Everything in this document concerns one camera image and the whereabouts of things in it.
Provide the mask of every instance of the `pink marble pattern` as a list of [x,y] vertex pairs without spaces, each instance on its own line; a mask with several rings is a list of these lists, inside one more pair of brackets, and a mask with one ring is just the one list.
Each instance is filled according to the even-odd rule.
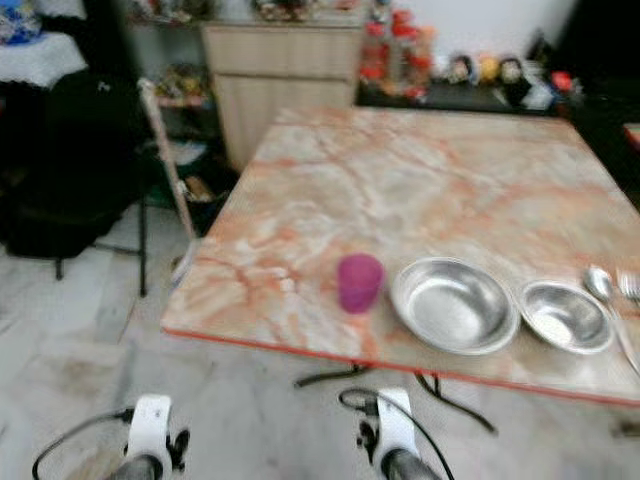
[[[640,270],[640,216],[556,119],[376,109],[284,111],[162,320],[170,333],[640,405],[617,344],[578,357],[523,325],[485,357],[443,353],[396,317],[337,302],[336,266],[368,252],[388,278],[452,256],[524,283],[579,283],[590,263]],[[618,307],[640,350],[640,317]]]

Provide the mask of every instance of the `wooden cabinet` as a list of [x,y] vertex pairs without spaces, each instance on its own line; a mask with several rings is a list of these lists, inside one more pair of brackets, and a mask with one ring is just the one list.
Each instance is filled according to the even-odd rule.
[[202,34],[227,151],[238,171],[280,109],[354,102],[359,27],[207,25]]

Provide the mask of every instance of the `metal bowl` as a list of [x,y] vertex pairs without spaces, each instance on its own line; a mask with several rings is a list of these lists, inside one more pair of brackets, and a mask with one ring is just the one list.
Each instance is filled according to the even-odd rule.
[[613,340],[609,315],[579,288],[534,282],[523,289],[520,305],[531,329],[562,350],[590,355],[603,351]]
[[520,324],[506,290],[486,272],[452,258],[424,258],[395,278],[391,299],[406,326],[451,353],[504,347]]

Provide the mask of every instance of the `spoon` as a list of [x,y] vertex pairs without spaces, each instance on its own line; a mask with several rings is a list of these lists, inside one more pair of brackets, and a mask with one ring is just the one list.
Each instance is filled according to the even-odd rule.
[[611,275],[602,268],[592,265],[584,274],[584,286],[587,287],[587,290],[589,290],[594,297],[600,300],[609,309],[622,351],[627,357],[627,360],[631,364],[633,370],[640,377],[640,366],[636,359],[633,344],[629,339],[629,333],[627,332],[627,328],[623,320],[620,318],[618,312],[616,312],[611,303],[611,299],[613,297],[613,282],[611,280]]

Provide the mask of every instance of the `pink plastic cup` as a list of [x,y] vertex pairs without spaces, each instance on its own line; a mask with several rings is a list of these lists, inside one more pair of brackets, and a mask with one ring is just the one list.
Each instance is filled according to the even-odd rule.
[[384,278],[384,269],[371,255],[357,253],[344,257],[338,266],[340,305],[349,313],[364,313],[375,301]]

